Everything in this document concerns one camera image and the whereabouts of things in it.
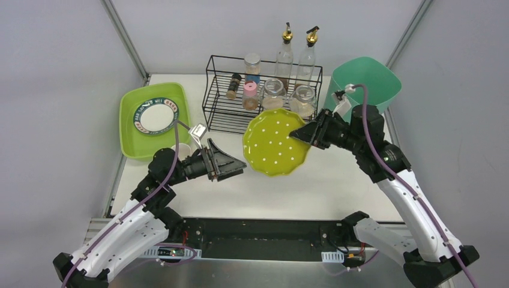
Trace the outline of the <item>glass jar with metal ring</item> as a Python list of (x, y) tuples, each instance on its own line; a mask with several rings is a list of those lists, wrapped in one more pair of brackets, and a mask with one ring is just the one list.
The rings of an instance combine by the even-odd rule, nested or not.
[(309, 85), (299, 85), (289, 99), (290, 111), (302, 118), (310, 117), (316, 110), (317, 99), (315, 90)]

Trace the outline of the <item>green polka dot plate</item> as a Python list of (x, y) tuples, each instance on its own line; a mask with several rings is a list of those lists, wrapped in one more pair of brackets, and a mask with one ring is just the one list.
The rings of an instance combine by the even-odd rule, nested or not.
[(308, 143), (290, 136), (304, 125), (297, 113), (286, 109), (262, 112), (242, 137), (244, 158), (254, 171), (269, 177), (290, 175), (305, 162), (310, 149)]

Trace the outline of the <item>glass jar with beige powder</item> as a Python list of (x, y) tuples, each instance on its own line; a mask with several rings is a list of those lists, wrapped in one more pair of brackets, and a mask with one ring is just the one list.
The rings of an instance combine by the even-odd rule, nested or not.
[(283, 108), (285, 105), (286, 89), (283, 82), (270, 78), (263, 84), (261, 106), (264, 110)]

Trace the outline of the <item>oil bottle with gold cap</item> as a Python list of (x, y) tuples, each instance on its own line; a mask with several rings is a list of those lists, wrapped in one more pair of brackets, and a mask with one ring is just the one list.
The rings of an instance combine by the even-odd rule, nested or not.
[(288, 90), (289, 87), (289, 81), (294, 61), (294, 53), (291, 46), (292, 38), (293, 33), (291, 30), (291, 25), (289, 22), (286, 22), (286, 28), (282, 34), (282, 46), (279, 48), (276, 55), (274, 72), (275, 77), (282, 82), (285, 90)]

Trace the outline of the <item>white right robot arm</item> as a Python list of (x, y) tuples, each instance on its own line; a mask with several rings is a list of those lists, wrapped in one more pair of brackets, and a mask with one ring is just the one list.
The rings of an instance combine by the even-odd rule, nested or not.
[(405, 240), (370, 218), (355, 212), (342, 220), (351, 238), (369, 244), (393, 259), (415, 287), (438, 287), (479, 259), (477, 249), (464, 245), (438, 217), (424, 195), (402, 150), (385, 139), (385, 120), (372, 105), (355, 106), (351, 120), (322, 109), (291, 138), (319, 149), (350, 151), (359, 168), (389, 198), (412, 235)]

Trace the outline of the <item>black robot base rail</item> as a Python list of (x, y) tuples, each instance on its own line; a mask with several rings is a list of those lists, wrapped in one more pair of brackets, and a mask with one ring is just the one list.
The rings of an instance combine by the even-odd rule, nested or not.
[(323, 262), (332, 256), (351, 268), (367, 262), (367, 245), (340, 221), (185, 218), (167, 241), (206, 259)]

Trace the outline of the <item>silver lid pellet jar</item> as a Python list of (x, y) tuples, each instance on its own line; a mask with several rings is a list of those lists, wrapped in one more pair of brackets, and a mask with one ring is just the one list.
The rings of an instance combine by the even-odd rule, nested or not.
[(244, 57), (245, 80), (260, 83), (261, 57), (257, 53), (249, 53)]

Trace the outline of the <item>pink cup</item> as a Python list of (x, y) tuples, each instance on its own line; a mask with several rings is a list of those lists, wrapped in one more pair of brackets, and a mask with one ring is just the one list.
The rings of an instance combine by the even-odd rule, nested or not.
[(191, 150), (191, 147), (188, 144), (185, 143), (179, 143), (177, 145), (173, 145), (171, 147), (175, 152), (178, 154), (178, 158), (180, 160), (184, 160), (185, 158), (191, 156), (193, 151)]

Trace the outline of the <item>white plate with blue rim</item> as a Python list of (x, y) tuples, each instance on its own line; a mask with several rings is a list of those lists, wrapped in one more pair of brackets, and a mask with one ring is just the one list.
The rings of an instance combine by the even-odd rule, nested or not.
[(167, 132), (179, 118), (179, 107), (164, 97), (152, 98), (138, 106), (133, 115), (133, 125), (141, 133), (159, 135)]

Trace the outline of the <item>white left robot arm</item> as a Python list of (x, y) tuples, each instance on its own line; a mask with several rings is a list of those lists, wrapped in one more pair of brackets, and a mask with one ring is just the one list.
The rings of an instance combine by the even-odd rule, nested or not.
[(89, 242), (53, 260), (63, 287), (107, 287), (129, 263), (149, 248), (167, 240), (181, 240), (184, 219), (168, 204), (173, 186), (207, 176), (222, 181), (240, 175), (246, 163), (217, 147), (212, 139), (179, 160), (178, 150), (158, 150), (121, 211)]

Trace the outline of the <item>oil bottle with black spout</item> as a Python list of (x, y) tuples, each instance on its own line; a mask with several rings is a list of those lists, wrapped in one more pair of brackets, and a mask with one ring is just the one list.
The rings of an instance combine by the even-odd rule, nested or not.
[(297, 77), (295, 88), (302, 85), (309, 85), (316, 63), (315, 44), (318, 42), (318, 26), (306, 32), (306, 47), (301, 52), (298, 61)]

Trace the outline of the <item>pink lid spice jar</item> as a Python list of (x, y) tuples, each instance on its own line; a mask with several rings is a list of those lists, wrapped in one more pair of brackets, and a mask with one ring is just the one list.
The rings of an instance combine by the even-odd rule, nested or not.
[(247, 81), (243, 85), (242, 106), (245, 110), (255, 110), (259, 105), (258, 84)]

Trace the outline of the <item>black lid spice jar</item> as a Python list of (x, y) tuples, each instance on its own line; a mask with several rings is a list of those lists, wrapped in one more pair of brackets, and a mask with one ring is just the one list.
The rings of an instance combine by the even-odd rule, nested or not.
[(226, 92), (226, 98), (229, 100), (236, 99), (238, 88), (241, 84), (242, 76), (238, 73), (233, 73), (227, 92)]

